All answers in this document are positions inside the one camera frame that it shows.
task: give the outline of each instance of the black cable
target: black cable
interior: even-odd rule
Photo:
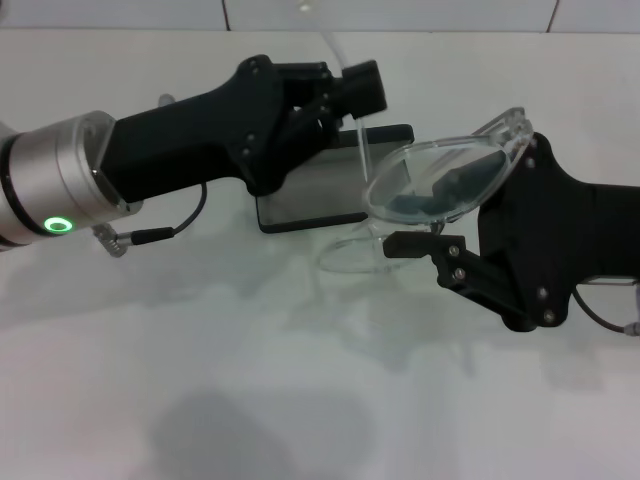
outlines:
[[[198,202],[198,206],[193,211],[193,213],[189,215],[189,218],[187,218],[184,222],[182,222],[180,225],[178,225],[176,228],[173,229],[174,235],[177,235],[183,232],[185,228],[191,225],[193,221],[196,218],[198,218],[198,215],[200,215],[200,213],[202,212],[202,209],[204,208],[204,204],[207,203],[207,184],[203,183],[200,186],[202,187],[202,194],[200,195],[200,202]]]
[[[607,322],[604,318],[600,317],[596,312],[591,310],[591,308],[589,308],[589,305],[587,305],[582,298],[582,295],[578,293],[577,288],[573,291],[573,298],[576,299],[576,302],[578,302],[580,308],[584,310],[584,313],[589,315],[598,325],[603,326],[604,328],[606,328],[607,330],[611,330],[612,332],[624,333],[624,327],[620,327],[618,325],[614,325],[613,323]]]
[[[202,187],[202,194],[200,195],[198,206],[184,222],[182,222],[176,228],[152,228],[131,232],[131,244],[146,245],[147,243],[159,242],[160,240],[168,240],[178,235],[179,233],[182,233],[189,225],[194,222],[196,218],[198,218],[198,215],[200,215],[200,213],[204,209],[205,203],[207,203],[207,184],[203,183],[200,186]]]

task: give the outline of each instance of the black phone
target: black phone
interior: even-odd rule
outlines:
[[[394,150],[413,143],[411,125],[367,128],[373,168]],[[340,132],[337,141],[287,176],[282,188],[256,198],[258,225],[264,233],[357,223],[365,187],[355,130]]]

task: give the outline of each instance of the white tile wall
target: white tile wall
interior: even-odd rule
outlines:
[[[0,27],[226,30],[222,0],[0,0]]]
[[[226,0],[232,30],[309,30],[297,0]],[[331,30],[546,31],[555,0],[317,0]]]
[[[640,33],[640,0],[560,0],[551,31]]]

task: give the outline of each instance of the screw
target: screw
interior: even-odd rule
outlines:
[[[456,280],[464,280],[467,277],[467,272],[462,270],[461,268],[456,268],[455,272],[453,272],[453,278]]]
[[[163,93],[160,95],[160,98],[158,98],[158,107],[166,107],[172,103],[176,103],[176,98],[169,93]]]
[[[556,321],[556,314],[551,310],[545,310],[544,312],[544,321],[547,323],[553,323]]]
[[[546,300],[549,296],[549,290],[544,287],[538,287],[538,299]]]
[[[87,132],[87,136],[88,136],[89,138],[93,138],[93,137],[95,137],[95,136],[96,136],[96,133],[98,133],[98,132],[97,132],[97,130],[96,130],[96,126],[95,126],[95,125],[93,125],[93,124],[88,124],[88,125],[85,127],[85,132]]]

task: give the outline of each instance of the robotic arm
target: robotic arm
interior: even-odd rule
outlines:
[[[0,125],[0,251],[100,226],[217,178],[239,178],[255,196],[275,192],[331,143],[343,117],[386,108],[375,62],[342,75],[259,55],[216,90],[122,120],[92,112],[23,134]],[[159,230],[146,240],[173,236]],[[107,241],[112,233],[96,232]]]
[[[497,313],[516,332],[560,326],[573,295],[600,325],[640,336],[640,322],[610,324],[591,311],[576,290],[592,279],[637,283],[640,188],[588,184],[570,177],[540,133],[523,157],[480,207],[479,255],[467,250],[464,237],[413,231],[390,235],[384,242],[385,255],[430,256],[441,287]],[[433,197],[418,197],[421,208],[437,205],[441,192],[453,201],[473,196],[472,180],[491,175],[494,165],[488,156],[452,170],[434,184]]]

